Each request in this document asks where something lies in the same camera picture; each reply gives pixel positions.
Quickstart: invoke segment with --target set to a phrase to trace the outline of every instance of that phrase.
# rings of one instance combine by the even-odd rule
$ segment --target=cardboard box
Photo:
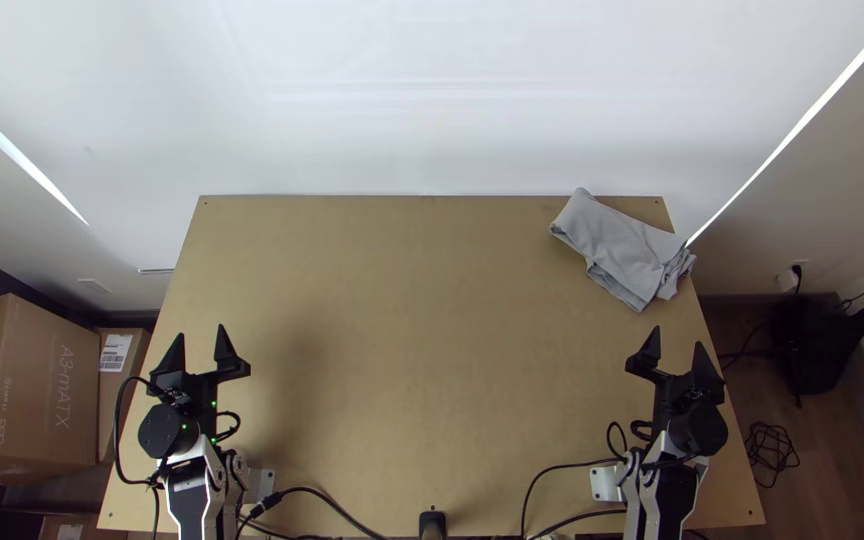
[[[95,464],[98,335],[0,296],[0,484]]]
[[[126,540],[129,537],[128,531],[97,528],[98,521],[96,514],[45,516],[39,540]]]
[[[115,397],[122,381],[142,370],[145,352],[152,334],[141,328],[100,328],[102,352],[99,356],[99,428],[96,442],[100,463],[112,463],[112,424]],[[123,408],[132,401],[135,385],[130,384],[123,396]],[[125,413],[119,418],[119,432],[125,427]]]

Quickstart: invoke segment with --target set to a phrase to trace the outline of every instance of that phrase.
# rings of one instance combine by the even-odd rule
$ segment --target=wall outlet
[[[791,268],[786,268],[775,276],[775,281],[779,284],[779,290],[788,292],[799,285],[799,276],[795,275]]]

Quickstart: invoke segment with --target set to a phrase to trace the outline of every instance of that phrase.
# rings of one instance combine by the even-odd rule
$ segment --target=barcode label
[[[122,371],[122,366],[125,365],[124,356],[108,355],[102,356],[99,360],[99,371],[114,371],[116,373]]]
[[[129,354],[132,336],[128,334],[109,334],[105,338],[102,354],[99,356],[99,371],[120,373],[125,367],[125,357]]]

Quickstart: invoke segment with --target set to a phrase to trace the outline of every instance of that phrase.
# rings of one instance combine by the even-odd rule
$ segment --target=power outlet
[[[779,284],[779,290],[782,292],[791,291],[799,286],[799,282],[801,279],[795,272],[792,271],[792,267],[798,265],[800,269],[803,271],[802,274],[805,273],[805,265],[809,264],[809,259],[795,259],[789,263],[789,266],[782,270],[775,276],[775,281]]]

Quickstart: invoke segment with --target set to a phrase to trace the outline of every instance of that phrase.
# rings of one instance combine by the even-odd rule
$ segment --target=metal bracket
[[[624,463],[589,469],[592,497],[595,502],[625,502],[619,482],[625,477],[627,471]]]
[[[275,471],[272,469],[249,469],[248,477],[249,490],[242,502],[255,504],[275,491]]]

